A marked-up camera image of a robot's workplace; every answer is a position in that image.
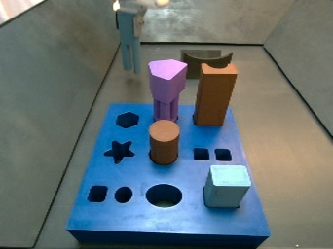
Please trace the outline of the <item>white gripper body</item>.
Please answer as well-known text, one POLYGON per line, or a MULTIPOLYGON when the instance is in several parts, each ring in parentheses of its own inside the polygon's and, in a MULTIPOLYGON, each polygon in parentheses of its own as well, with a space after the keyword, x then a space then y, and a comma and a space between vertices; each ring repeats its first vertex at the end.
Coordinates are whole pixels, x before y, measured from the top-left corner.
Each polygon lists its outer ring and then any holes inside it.
POLYGON ((116 12, 130 14, 145 13, 149 9, 160 9, 169 5, 171 0, 112 0, 116 12))

